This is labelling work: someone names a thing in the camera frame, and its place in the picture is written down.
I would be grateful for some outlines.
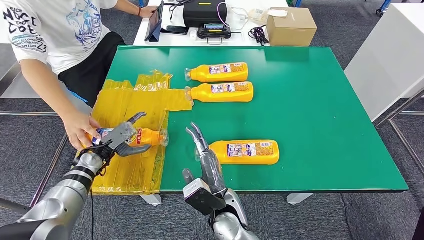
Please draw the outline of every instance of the bottle label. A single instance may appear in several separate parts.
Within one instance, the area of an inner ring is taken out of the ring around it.
[[[106,137],[110,132],[112,132],[113,128],[97,128],[96,129],[98,134],[100,134],[101,138]],[[95,137],[93,137],[91,139],[91,142],[95,145],[99,145],[100,144],[100,140],[102,139],[97,139]]]
[[[244,70],[245,68],[243,67],[243,64],[240,62],[209,66],[210,74],[228,74],[228,73],[243,72]]]
[[[228,157],[271,156],[274,148],[271,142],[227,144]]]
[[[101,135],[101,138],[106,137],[110,132],[112,132],[113,128],[97,128],[97,132]],[[101,139],[97,139],[95,137],[92,138],[91,142],[95,145],[100,144]],[[142,142],[142,129],[137,129],[137,133],[125,141],[127,144],[137,143],[140,144]]]
[[[212,84],[211,88],[212,93],[214,94],[242,92],[249,90],[249,86],[246,82]]]

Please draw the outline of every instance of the cardboard box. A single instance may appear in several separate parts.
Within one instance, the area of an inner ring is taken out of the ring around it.
[[[286,10],[286,17],[269,16],[266,29],[271,46],[309,46],[317,32],[311,12],[300,7],[272,7]]]

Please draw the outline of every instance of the black box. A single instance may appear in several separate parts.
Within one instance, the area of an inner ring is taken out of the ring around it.
[[[218,4],[225,0],[192,0],[184,4],[182,18],[188,28],[198,28],[203,24],[221,24],[218,17]],[[226,4],[219,6],[219,15],[225,22],[227,20]]]

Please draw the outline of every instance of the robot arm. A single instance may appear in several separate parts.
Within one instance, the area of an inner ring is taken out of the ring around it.
[[[227,188],[215,153],[209,149],[199,127],[191,123],[194,130],[186,128],[196,145],[196,156],[200,158],[201,178],[194,178],[192,172],[185,168],[182,175],[187,186],[184,187],[185,202],[209,215],[209,225],[220,240],[259,240],[247,230],[248,220],[239,196]]]
[[[0,239],[67,240],[83,209],[95,177],[109,165],[113,156],[143,153],[151,146],[130,147],[125,142],[136,134],[133,124],[145,116],[139,112],[121,123],[100,145],[84,149],[74,167],[38,204],[16,223],[0,228]]]

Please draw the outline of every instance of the green tabletop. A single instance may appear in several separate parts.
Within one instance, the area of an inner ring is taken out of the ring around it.
[[[327,47],[135,47],[118,49],[108,79],[130,80],[160,70],[171,88],[195,87],[185,68],[246,62],[254,97],[248,103],[203,103],[169,113],[161,192],[180,192],[182,170],[201,176],[195,122],[211,144],[220,140],[278,142],[274,165],[223,165],[229,188],[248,192],[405,191],[408,186]]]

